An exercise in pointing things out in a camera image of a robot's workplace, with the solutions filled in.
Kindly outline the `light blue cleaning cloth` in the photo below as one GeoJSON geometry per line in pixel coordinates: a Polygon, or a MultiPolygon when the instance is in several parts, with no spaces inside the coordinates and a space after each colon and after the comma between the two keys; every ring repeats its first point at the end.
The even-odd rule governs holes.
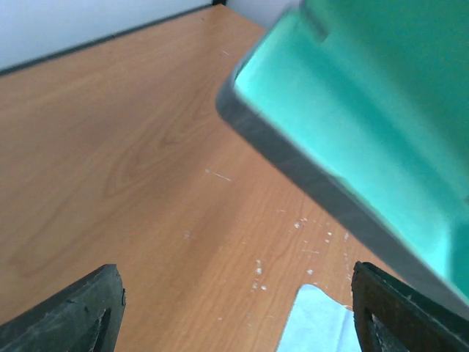
{"type": "Polygon", "coordinates": [[[302,285],[277,351],[360,351],[354,313],[313,285],[302,285]]]}

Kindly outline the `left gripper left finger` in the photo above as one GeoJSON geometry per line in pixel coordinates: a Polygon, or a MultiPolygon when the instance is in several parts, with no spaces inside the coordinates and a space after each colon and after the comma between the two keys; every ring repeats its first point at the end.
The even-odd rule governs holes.
{"type": "Polygon", "coordinates": [[[113,351],[126,297],[105,264],[1,325],[2,351],[113,351]]]}

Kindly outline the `grey green glasses case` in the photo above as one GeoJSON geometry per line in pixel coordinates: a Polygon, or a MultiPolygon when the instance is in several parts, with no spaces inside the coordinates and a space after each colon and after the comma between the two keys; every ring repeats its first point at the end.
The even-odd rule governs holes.
{"type": "Polygon", "coordinates": [[[215,103],[398,275],[467,315],[466,1],[302,1],[215,103]]]}

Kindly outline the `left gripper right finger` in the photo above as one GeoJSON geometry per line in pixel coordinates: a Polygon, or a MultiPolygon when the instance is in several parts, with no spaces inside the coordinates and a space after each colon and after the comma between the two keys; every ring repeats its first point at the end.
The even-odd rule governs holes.
{"type": "Polygon", "coordinates": [[[362,351],[467,351],[468,321],[369,262],[352,276],[362,351]]]}

